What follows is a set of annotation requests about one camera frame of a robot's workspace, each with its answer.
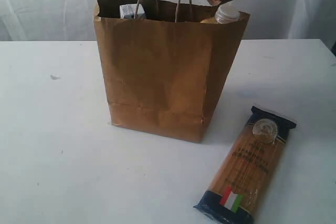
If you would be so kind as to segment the brown paper shopping bag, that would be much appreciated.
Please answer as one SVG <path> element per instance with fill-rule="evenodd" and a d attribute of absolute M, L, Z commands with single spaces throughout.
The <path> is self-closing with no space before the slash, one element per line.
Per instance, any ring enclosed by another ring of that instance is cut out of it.
<path fill-rule="evenodd" d="M 142 5 L 146 19 L 121 19 Z M 249 15 L 203 24 L 218 6 L 164 0 L 97 0 L 94 28 L 111 122 L 200 142 L 212 119 Z"/>

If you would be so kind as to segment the yellow grain bottle white cap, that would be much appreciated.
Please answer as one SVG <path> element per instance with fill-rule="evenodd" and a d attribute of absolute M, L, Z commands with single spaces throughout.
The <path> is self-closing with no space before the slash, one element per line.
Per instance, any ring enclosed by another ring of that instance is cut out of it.
<path fill-rule="evenodd" d="M 240 12 L 228 4 L 220 5 L 214 17 L 207 18 L 201 21 L 203 24 L 228 24 L 238 21 Z"/>

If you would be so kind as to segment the white backdrop curtain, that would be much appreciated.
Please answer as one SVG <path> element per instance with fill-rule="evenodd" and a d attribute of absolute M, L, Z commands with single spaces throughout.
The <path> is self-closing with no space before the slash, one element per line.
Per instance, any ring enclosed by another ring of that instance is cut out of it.
<path fill-rule="evenodd" d="M 206 5 L 207 0 L 192 1 Z M 94 40 L 96 0 L 1 0 L 1 40 Z M 250 14 L 245 39 L 335 42 L 335 0 L 235 0 Z"/>

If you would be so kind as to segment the small blue white milk carton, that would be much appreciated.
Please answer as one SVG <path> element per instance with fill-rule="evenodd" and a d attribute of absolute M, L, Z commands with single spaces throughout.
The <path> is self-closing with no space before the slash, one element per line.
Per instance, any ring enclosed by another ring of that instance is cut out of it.
<path fill-rule="evenodd" d="M 146 19 L 145 11 L 141 4 L 138 6 L 138 12 L 136 12 L 137 4 L 125 4 L 119 6 L 121 19 Z"/>

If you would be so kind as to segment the spaghetti package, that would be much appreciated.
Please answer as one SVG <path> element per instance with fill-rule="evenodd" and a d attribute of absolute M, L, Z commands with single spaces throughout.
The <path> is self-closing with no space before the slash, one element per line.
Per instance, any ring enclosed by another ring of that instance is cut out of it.
<path fill-rule="evenodd" d="M 255 106 L 207 191 L 194 206 L 217 223 L 254 223 L 272 175 L 297 125 Z"/>

